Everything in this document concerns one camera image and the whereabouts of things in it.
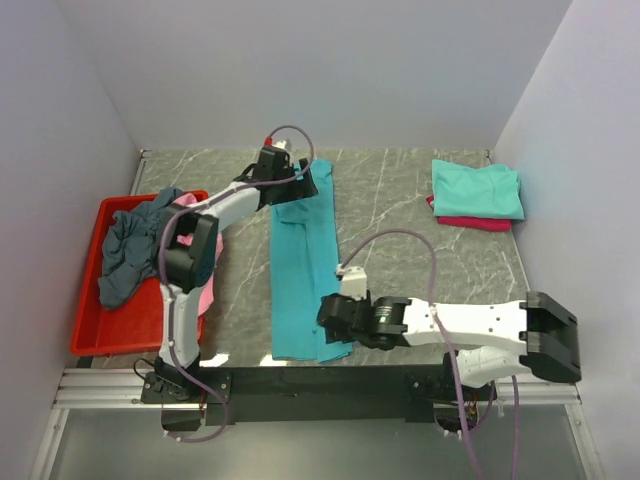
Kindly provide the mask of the cyan blue t-shirt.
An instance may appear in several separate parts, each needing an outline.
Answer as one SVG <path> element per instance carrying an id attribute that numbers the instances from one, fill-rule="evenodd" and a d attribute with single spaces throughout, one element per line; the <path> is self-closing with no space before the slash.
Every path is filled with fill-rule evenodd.
<path id="1" fill-rule="evenodd" d="M 352 345 L 329 343 L 317 323 L 322 298 L 339 291 L 339 247 L 333 165 L 316 159 L 311 175 L 317 195 L 270 208 L 272 356 L 329 362 Z"/>

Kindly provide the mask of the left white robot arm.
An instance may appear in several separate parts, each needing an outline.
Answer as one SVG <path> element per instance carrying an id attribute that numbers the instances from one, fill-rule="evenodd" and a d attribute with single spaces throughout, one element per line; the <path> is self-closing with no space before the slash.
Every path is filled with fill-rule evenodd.
<path id="1" fill-rule="evenodd" d="M 154 370 L 176 401 L 189 401 L 199 392 L 198 304 L 214 273 L 218 234 L 265 206 L 315 196 L 314 159 L 311 155 L 294 165 L 287 150 L 265 145 L 257 162 L 219 193 L 166 209 L 157 246 L 163 340 Z"/>

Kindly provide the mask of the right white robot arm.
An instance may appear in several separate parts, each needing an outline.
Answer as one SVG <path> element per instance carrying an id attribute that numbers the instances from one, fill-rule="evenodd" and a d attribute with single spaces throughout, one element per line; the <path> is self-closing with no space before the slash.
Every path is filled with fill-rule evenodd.
<path id="1" fill-rule="evenodd" d="M 380 350 L 442 344 L 456 351 L 456 362 L 438 377 L 440 390 L 452 399 L 518 374 L 559 384 L 582 379 L 577 318 L 542 292 L 488 305 L 331 294 L 323 298 L 317 322 L 330 343 Z"/>

